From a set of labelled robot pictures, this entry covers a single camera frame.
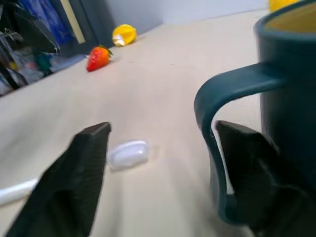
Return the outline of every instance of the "blue object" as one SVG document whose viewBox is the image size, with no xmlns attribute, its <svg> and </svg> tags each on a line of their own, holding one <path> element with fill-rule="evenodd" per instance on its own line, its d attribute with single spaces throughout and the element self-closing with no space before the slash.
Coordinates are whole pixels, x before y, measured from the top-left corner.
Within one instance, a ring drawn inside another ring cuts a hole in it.
<svg viewBox="0 0 316 237">
<path fill-rule="evenodd" d="M 261 19 L 255 26 L 260 63 L 217 75 L 196 95 L 197 124 L 211 159 L 214 205 L 225 222 L 245 224 L 236 215 L 234 195 L 227 194 L 224 164 L 211 129 L 216 112 L 232 100 L 261 93 L 263 135 L 298 170 L 304 182 L 316 188 L 316 34 L 290 32 L 267 24 L 291 10 L 315 3 L 299 2 Z M 300 22 L 302 16 L 304 12 L 290 21 Z"/>
<path fill-rule="evenodd" d="M 46 25 L 57 43 L 62 45 L 74 40 L 72 33 L 65 27 L 49 0 L 20 0 L 20 3 Z"/>
</svg>

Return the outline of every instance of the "yellow lemon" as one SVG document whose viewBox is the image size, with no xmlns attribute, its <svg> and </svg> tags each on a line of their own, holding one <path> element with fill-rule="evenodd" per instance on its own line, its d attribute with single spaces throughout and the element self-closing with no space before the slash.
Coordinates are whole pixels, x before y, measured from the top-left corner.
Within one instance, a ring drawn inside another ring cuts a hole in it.
<svg viewBox="0 0 316 237">
<path fill-rule="evenodd" d="M 136 37 L 136 29 L 127 24 L 116 27 L 112 34 L 112 40 L 116 46 L 128 45 L 132 43 Z"/>
<path fill-rule="evenodd" d="M 276 11 L 298 1 L 300 0 L 269 0 L 269 10 Z"/>
</svg>

